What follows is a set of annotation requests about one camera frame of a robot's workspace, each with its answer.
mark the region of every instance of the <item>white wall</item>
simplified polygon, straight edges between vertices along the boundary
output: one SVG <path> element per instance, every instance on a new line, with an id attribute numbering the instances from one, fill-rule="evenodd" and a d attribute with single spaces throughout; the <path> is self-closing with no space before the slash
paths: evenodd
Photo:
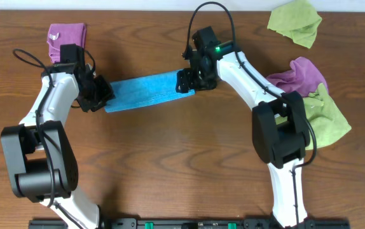
<path id="1" fill-rule="evenodd" d="M 291 0 L 216 0 L 230 11 L 271 11 Z M 206 0 L 0 0 L 0 10 L 194 10 Z M 310 0 L 317 11 L 365 11 L 365 0 Z M 204 10 L 220 10 L 206 6 Z"/>

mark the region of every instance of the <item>folded towel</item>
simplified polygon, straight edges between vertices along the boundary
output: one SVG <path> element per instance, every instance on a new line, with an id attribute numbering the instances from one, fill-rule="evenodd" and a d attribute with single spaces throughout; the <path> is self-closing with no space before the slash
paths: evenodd
<path id="1" fill-rule="evenodd" d="M 194 95 L 194 90 L 186 94 L 176 92 L 178 71 L 112 82 L 115 98 L 107 102 L 105 111 L 142 108 Z"/>
<path id="2" fill-rule="evenodd" d="M 86 26 L 77 24 L 51 24 L 47 35 L 51 63 L 60 61 L 60 46 L 76 44 L 85 47 Z"/>
<path id="3" fill-rule="evenodd" d="M 342 115 L 336 106 L 334 100 L 328 95 L 323 83 L 318 85 L 318 89 L 314 93 L 310 93 L 308 97 L 303 98 L 305 114 L 310 121 L 317 138 L 317 147 L 321 148 L 329 146 L 343 137 L 351 126 L 347 119 Z M 276 123 L 282 123 L 287 118 L 278 117 Z M 305 149 L 312 149 L 312 141 Z"/>
<path id="4" fill-rule="evenodd" d="M 284 92 L 297 91 L 302 97 L 307 97 L 310 92 L 315 92 L 320 83 L 323 83 L 328 91 L 324 77 L 307 58 L 298 57 L 296 60 L 292 60 L 290 67 L 291 70 L 271 74 L 266 79 Z"/>
<path id="5" fill-rule="evenodd" d="M 291 38 L 296 44 L 311 48 L 321 20 L 307 0 L 294 0 L 272 11 L 267 29 Z"/>

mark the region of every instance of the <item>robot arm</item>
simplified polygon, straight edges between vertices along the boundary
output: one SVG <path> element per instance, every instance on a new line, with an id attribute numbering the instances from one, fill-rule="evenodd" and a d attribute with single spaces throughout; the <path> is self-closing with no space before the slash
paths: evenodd
<path id="1" fill-rule="evenodd" d="M 250 63 L 247 61 L 245 54 L 239 52 L 240 60 L 244 62 L 245 67 L 257 77 L 266 87 L 277 95 L 284 93 L 283 90 L 277 88 L 268 82 Z M 271 102 L 276 98 L 265 92 L 249 75 L 239 66 L 234 52 L 224 55 L 217 61 L 218 76 L 228 84 L 230 84 L 241 98 L 246 102 L 250 109 L 258 106 L 260 102 Z M 270 177 L 273 186 L 273 215 L 276 220 L 283 226 L 294 226 L 297 224 L 296 215 L 294 213 L 294 186 L 291 170 L 294 166 L 303 163 L 303 159 L 295 158 L 284 164 L 279 169 L 274 164 L 268 163 Z M 303 193 L 301 190 L 301 168 L 296 173 L 298 214 L 300 222 L 306 217 L 307 213 L 303 204 Z"/>
<path id="2" fill-rule="evenodd" d="M 191 67 L 178 74 L 177 91 L 213 89 L 219 77 L 238 92 L 253 111 L 253 145 L 262 161 L 268 164 L 274 195 L 273 215 L 282 227 L 297 225 L 296 211 L 298 222 L 303 222 L 307 213 L 303 205 L 301 168 L 295 173 L 295 184 L 291 172 L 294 166 L 303 163 L 305 146 L 310 140 L 306 125 L 299 116 L 293 117 L 295 107 L 304 111 L 301 96 L 297 92 L 285 94 L 269 83 L 251 66 L 244 53 L 237 50 L 244 67 L 263 85 L 262 88 L 238 63 L 234 51 L 237 47 L 232 42 L 221 44 L 210 27 L 194 33 L 193 41 L 196 50 L 189 48 L 191 56 L 185 56 Z M 266 93 L 266 88 L 292 101 L 291 108 Z M 287 116 L 289 121 L 276 125 L 275 117 L 280 115 Z M 297 201 L 294 199 L 294 185 L 298 188 Z"/>
<path id="3" fill-rule="evenodd" d="M 55 198 L 50 207 L 69 228 L 96 229 L 100 223 L 99 208 L 78 188 L 78 166 L 64 131 L 65 121 L 74 100 L 83 111 L 96 111 L 113 96 L 102 76 L 93 76 L 93 68 L 84 64 L 83 49 L 76 45 L 61 46 L 61 62 L 48 67 L 53 80 L 50 93 L 48 73 L 42 74 L 41 91 L 30 112 L 19 126 L 6 127 L 1 133 L 4 157 L 13 192 L 32 202 L 48 206 L 51 179 L 46 159 L 28 160 L 26 155 L 44 149 L 36 128 L 36 110 L 40 129 L 45 133 L 55 173 Z"/>

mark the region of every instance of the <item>black mounting rail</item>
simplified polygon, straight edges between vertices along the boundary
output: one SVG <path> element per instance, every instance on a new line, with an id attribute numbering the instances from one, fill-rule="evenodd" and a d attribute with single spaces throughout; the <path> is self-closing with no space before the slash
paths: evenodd
<path id="1" fill-rule="evenodd" d="M 29 229 L 67 229 L 61 220 L 32 220 Z M 244 220 L 212 219 L 134 219 L 123 218 L 111 222 L 111 229 L 282 229 L 275 218 L 246 218 Z M 349 229 L 347 220 L 306 219 L 298 226 L 285 229 Z"/>

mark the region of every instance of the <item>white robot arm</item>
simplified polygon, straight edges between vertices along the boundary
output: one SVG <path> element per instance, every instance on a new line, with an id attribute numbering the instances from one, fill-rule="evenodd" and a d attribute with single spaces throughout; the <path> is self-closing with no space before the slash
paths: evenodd
<path id="1" fill-rule="evenodd" d="M 96 111 L 113 96 L 104 78 L 94 74 L 94 67 L 84 64 L 83 51 L 76 45 L 61 46 L 61 59 L 66 62 L 46 67 L 41 91 L 30 112 L 19 126 L 6 127 L 1 134 L 14 194 L 51 208 L 70 229 L 96 229 L 101 219 L 98 206 L 78 187 L 78 166 L 64 132 L 65 121 L 74 100 L 83 111 Z M 44 103 L 37 113 L 41 101 Z M 36 127 L 38 114 L 39 129 Z M 45 144 L 40 132 L 45 136 Z M 55 197 L 49 192 L 52 182 L 47 161 L 25 157 L 42 149 L 48 150 L 51 156 Z"/>
<path id="2" fill-rule="evenodd" d="M 239 52 L 240 60 L 245 67 L 250 70 L 253 76 L 268 87 L 272 92 L 281 95 L 283 90 L 272 85 L 267 81 L 250 63 L 247 61 L 243 52 Z M 224 55 L 217 61 L 218 76 L 225 82 L 229 83 L 241 98 L 246 102 L 250 109 L 256 107 L 260 102 L 271 102 L 276 98 L 265 92 L 249 75 L 239 66 L 234 52 Z M 270 177 L 273 186 L 273 215 L 277 221 L 283 226 L 294 226 L 297 224 L 296 215 L 294 213 L 294 186 L 291 171 L 294 166 L 302 164 L 304 159 L 294 159 L 284 164 L 282 169 L 278 169 L 272 163 L 268 164 Z M 301 168 L 296 173 L 297 199 L 298 199 L 298 215 L 300 222 L 306 217 L 307 213 L 303 204 L 303 192 L 301 190 Z"/>

